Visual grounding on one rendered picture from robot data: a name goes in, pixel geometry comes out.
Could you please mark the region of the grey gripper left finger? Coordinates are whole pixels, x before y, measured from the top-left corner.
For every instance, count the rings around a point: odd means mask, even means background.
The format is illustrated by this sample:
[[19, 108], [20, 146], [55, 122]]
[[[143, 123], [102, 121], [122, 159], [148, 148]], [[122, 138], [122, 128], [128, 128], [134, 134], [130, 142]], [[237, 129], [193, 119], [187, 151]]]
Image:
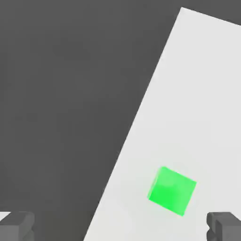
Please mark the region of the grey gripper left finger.
[[10, 212], [0, 221], [0, 241], [35, 241], [34, 222], [32, 212]]

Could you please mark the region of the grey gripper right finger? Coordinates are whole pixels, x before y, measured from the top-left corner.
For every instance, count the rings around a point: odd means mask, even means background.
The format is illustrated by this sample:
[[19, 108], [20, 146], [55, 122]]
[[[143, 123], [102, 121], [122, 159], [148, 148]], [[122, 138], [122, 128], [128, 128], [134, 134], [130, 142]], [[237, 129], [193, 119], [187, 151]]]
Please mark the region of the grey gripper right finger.
[[207, 225], [207, 241], [241, 241], [241, 220], [231, 212], [209, 212]]

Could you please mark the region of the small green cube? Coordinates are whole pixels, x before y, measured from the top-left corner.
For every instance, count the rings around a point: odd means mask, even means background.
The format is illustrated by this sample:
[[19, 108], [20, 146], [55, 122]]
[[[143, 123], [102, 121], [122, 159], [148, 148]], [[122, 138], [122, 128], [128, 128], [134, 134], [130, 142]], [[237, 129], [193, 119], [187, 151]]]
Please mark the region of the small green cube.
[[195, 190], [196, 183], [196, 181], [162, 166], [154, 178], [147, 198], [183, 216]]

